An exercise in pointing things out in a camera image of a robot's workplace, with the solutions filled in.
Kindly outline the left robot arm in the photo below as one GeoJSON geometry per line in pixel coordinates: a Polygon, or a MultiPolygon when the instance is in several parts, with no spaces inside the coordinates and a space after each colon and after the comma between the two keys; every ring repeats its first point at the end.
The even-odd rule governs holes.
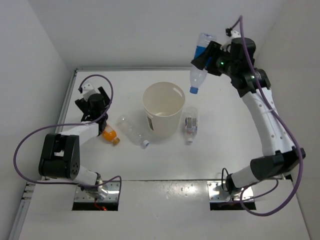
{"type": "Polygon", "coordinates": [[[82,98],[75,104],[82,111],[82,125],[69,130],[46,135],[40,156],[38,172],[43,177],[69,180],[79,184],[80,189],[95,200],[104,200],[107,189],[102,185],[101,175],[81,166],[80,146],[88,140],[100,136],[107,126],[108,116],[99,118],[110,103],[103,89],[87,83],[82,87],[82,98]]]}

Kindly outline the blue label plastic bottle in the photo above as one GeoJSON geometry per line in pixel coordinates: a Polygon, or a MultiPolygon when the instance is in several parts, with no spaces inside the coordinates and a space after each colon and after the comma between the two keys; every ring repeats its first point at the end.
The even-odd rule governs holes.
{"type": "MultiPolygon", "coordinates": [[[[209,45],[210,41],[215,41],[216,37],[214,35],[208,33],[201,33],[198,37],[198,41],[196,44],[196,49],[194,53],[194,58],[197,58],[200,54],[202,54],[207,46],[209,45]]],[[[190,69],[190,89],[189,92],[191,94],[197,94],[199,91],[200,86],[205,81],[208,71],[203,69],[200,70],[194,65],[192,65],[190,69]]]]}

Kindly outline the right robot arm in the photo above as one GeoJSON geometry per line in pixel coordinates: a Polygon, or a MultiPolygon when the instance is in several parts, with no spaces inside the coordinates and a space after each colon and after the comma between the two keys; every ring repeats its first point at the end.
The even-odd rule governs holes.
{"type": "Polygon", "coordinates": [[[249,166],[228,174],[226,191],[231,194],[248,185],[290,172],[299,163],[299,155],[287,131],[274,117],[271,83],[263,69],[251,71],[247,62],[254,60],[256,45],[250,38],[236,37],[226,49],[215,41],[197,45],[191,61],[190,92],[197,94],[206,75],[227,75],[239,97],[247,106],[262,146],[262,156],[252,159],[249,166]]]}

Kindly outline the clear bottle white cap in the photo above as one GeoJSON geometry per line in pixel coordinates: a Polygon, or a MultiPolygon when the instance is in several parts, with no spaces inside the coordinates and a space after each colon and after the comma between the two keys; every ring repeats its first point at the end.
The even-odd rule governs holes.
{"type": "Polygon", "coordinates": [[[191,145],[198,132],[198,109],[190,106],[184,112],[183,136],[186,145],[191,145]]]}

